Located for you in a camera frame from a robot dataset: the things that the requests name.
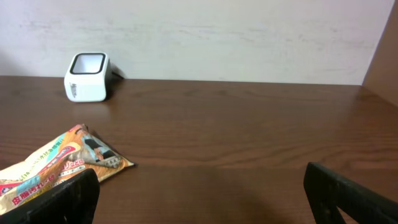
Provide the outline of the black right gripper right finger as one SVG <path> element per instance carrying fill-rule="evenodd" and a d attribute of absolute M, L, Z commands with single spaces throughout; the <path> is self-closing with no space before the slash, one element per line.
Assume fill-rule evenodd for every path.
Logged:
<path fill-rule="evenodd" d="M 397 223 L 397 202 L 318 164 L 309 162 L 303 187 L 316 223 Z"/>

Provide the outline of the yellow snack bag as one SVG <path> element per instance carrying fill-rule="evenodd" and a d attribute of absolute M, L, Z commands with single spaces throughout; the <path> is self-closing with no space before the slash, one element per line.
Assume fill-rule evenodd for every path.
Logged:
<path fill-rule="evenodd" d="M 84 124 L 59 135 L 27 159 L 1 170 L 1 214 L 5 214 L 80 172 L 93 169 L 102 182 L 133 166 Z"/>

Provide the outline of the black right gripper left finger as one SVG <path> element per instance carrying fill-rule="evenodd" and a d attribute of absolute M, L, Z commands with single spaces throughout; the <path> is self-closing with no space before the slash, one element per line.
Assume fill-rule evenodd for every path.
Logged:
<path fill-rule="evenodd" d="M 1 215 L 1 224 L 91 224 L 99 194 L 96 172 L 87 169 Z"/>

